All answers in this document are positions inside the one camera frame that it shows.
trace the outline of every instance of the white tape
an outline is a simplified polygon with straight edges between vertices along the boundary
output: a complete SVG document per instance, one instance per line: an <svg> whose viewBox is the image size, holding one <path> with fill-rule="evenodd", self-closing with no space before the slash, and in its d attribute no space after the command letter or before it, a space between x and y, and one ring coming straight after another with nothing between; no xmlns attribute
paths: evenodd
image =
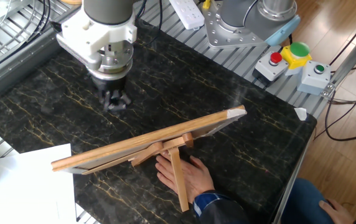
<svg viewBox="0 0 356 224"><path fill-rule="evenodd" d="M246 114L247 111L244 109L231 109L227 111L227 119Z"/></svg>
<svg viewBox="0 0 356 224"><path fill-rule="evenodd" d="M296 111L297 116L300 119L300 121L305 121L307 119L307 109L295 108L294 110Z"/></svg>

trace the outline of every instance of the emergency stop button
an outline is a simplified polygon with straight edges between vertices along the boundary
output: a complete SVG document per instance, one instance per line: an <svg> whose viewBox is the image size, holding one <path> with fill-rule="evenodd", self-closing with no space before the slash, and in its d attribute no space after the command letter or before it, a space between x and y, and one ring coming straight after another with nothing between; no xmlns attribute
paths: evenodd
<svg viewBox="0 0 356 224"><path fill-rule="evenodd" d="M271 54L271 58L269 60L270 64L277 65L281 61L282 61L282 55L280 53L275 52Z"/></svg>

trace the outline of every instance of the sheet of paper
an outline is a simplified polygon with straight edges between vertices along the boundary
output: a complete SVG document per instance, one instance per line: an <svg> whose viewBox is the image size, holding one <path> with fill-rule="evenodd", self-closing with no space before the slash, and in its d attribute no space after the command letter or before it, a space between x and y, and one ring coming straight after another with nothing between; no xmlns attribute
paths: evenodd
<svg viewBox="0 0 356 224"><path fill-rule="evenodd" d="M53 172L70 145L0 159L0 223L76 223L73 175Z"/></svg>

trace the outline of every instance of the black marble table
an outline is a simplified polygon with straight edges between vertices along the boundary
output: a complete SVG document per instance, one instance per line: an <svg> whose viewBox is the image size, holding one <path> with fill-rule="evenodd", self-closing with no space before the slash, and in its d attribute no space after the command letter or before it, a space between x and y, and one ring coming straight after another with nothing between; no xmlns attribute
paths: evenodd
<svg viewBox="0 0 356 224"><path fill-rule="evenodd" d="M139 40L149 40L139 29ZM183 149L201 158L216 188L253 223L267 223L316 120L165 34L137 48L126 91L133 104L104 113L86 68L65 51L0 96L0 136L18 152L71 143L74 154L245 105L248 114ZM75 199L100 223L193 223L156 177L155 159L75 175Z"/></svg>

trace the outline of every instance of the wooden easel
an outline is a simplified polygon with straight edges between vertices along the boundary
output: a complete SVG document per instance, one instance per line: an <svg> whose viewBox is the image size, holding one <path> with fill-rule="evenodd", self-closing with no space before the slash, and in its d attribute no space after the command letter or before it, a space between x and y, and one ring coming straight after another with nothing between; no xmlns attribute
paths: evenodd
<svg viewBox="0 0 356 224"><path fill-rule="evenodd" d="M246 115L245 107L237 106L53 161L51 164L53 171L64 170L87 175L126 161L131 161L133 166L137 166L153 155L168 151L176 178L180 207L182 211L186 211L189 206L179 158L179 147L185 145L192 147L194 139L211 136L244 115Z"/></svg>
<svg viewBox="0 0 356 224"><path fill-rule="evenodd" d="M146 159L152 156L160 154L164 151L168 151L171 156L172 170L174 171L174 176L176 178L176 187L178 191L178 199L180 203L181 210L189 210L188 198L186 195L184 173L182 172L180 157L179 157L179 147L186 145L187 147L193 147L193 137L191 133L185 133L181 137L171 139L166 142L156 142L151 144L148 148L141 151L132 161L133 166L137 166Z"/></svg>

